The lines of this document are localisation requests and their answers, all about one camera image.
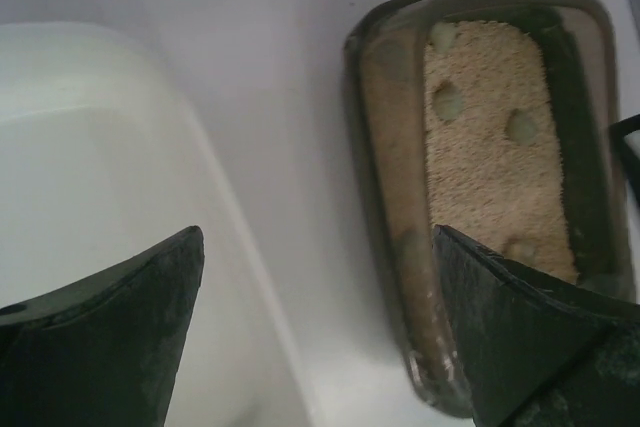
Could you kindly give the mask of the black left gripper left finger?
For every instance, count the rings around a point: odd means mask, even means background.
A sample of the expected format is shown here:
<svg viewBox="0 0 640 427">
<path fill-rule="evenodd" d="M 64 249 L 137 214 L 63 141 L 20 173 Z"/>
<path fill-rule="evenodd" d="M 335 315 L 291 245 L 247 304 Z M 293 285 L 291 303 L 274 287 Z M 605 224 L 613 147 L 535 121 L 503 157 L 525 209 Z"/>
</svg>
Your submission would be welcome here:
<svg viewBox="0 0 640 427">
<path fill-rule="evenodd" d="M 191 226 L 2 308 L 2 425 L 163 425 L 203 268 L 203 233 Z"/>
</svg>

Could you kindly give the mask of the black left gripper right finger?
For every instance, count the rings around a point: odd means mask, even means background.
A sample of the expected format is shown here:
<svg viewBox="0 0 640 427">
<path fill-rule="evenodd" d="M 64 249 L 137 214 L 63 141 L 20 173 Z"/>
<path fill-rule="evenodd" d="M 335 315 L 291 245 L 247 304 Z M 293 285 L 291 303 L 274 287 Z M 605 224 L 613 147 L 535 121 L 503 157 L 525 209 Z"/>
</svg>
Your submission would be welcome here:
<svg viewBox="0 0 640 427">
<path fill-rule="evenodd" d="M 636 426 L 639 307 L 434 230 L 477 426 Z"/>
</svg>

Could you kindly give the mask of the black slotted litter scoop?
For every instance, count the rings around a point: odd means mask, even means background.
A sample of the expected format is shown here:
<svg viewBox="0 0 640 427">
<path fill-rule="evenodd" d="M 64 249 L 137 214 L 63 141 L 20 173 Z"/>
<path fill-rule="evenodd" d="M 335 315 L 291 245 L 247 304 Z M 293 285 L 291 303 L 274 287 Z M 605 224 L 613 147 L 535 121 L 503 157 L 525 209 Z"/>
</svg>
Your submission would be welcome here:
<svg viewBox="0 0 640 427">
<path fill-rule="evenodd" d="M 628 117 L 609 126 L 612 150 L 633 189 L 639 189 L 639 154 L 631 146 L 631 135 L 639 132 L 639 115 Z"/>
</svg>

